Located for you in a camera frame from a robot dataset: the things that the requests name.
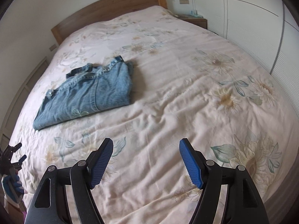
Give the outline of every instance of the blue denim clothing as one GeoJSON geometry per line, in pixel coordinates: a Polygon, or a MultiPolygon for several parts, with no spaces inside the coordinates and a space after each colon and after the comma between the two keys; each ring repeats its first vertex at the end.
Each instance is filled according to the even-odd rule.
{"type": "Polygon", "coordinates": [[[48,90],[33,122],[35,130],[130,104],[132,63],[115,57],[107,66],[73,69],[57,89],[48,90]]]}

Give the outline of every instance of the blue gripper pad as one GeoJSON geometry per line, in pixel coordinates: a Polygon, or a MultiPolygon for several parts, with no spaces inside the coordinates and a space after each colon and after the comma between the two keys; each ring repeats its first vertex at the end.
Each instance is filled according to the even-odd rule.
{"type": "Polygon", "coordinates": [[[184,161],[184,164],[186,166],[186,169],[188,171],[188,174],[191,178],[191,181],[194,185],[197,186],[197,188],[201,188],[203,185],[203,181],[201,179],[201,171],[196,163],[196,160],[194,159],[193,154],[196,154],[195,150],[192,148],[193,153],[189,149],[189,147],[192,148],[191,144],[189,142],[185,142],[184,139],[180,140],[179,149],[180,154],[182,156],[182,159],[184,161]]]}
{"type": "Polygon", "coordinates": [[[94,163],[94,166],[91,169],[91,177],[92,177],[90,181],[91,189],[93,189],[96,185],[98,185],[101,182],[101,179],[104,175],[108,162],[113,153],[113,141],[110,138],[106,138],[102,144],[105,144],[106,140],[108,140],[108,142],[106,143],[106,146],[104,146],[104,149],[101,149],[101,146],[98,149],[98,151],[102,150],[101,155],[96,161],[96,163],[94,163]]]}

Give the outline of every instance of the wooden headboard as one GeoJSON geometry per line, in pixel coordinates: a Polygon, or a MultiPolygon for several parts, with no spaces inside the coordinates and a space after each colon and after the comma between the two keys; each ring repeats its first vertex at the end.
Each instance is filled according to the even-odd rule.
{"type": "Polygon", "coordinates": [[[73,32],[87,25],[108,21],[154,5],[167,9],[166,0],[99,0],[67,17],[51,31],[58,44],[61,44],[73,32]]]}

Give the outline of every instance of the metal bolt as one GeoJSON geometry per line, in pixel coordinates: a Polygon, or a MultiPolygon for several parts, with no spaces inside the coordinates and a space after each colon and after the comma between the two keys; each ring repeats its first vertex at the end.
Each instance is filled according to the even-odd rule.
{"type": "Polygon", "coordinates": [[[81,160],[78,162],[78,166],[82,167],[86,164],[86,161],[85,160],[81,160]]]}
{"type": "Polygon", "coordinates": [[[213,160],[207,160],[206,164],[209,165],[209,166],[213,166],[215,163],[214,163],[213,160]]]}
{"type": "Polygon", "coordinates": [[[239,166],[238,166],[238,169],[239,169],[240,171],[245,171],[245,167],[244,167],[243,165],[239,165],[239,166]]]}
{"type": "Polygon", "coordinates": [[[52,171],[54,171],[55,170],[55,166],[50,166],[50,167],[48,167],[48,171],[49,172],[52,172],[52,171]]]}

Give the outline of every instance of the gloved hand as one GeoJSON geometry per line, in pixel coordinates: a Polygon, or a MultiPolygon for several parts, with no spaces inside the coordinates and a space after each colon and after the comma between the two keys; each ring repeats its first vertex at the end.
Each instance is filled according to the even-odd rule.
{"type": "MultiPolygon", "coordinates": [[[[16,192],[20,192],[22,194],[22,196],[21,196],[21,199],[22,199],[24,196],[24,188],[22,186],[22,182],[20,181],[20,178],[17,174],[14,177],[16,179],[16,182],[14,182],[12,184],[12,186],[16,192]]],[[[14,197],[13,193],[11,192],[9,185],[8,185],[8,182],[10,181],[11,178],[12,178],[11,175],[4,174],[2,176],[1,183],[2,183],[2,188],[4,191],[4,198],[11,205],[13,205],[16,208],[19,208],[19,204],[17,203],[17,200],[15,199],[15,197],[14,197]]]]}

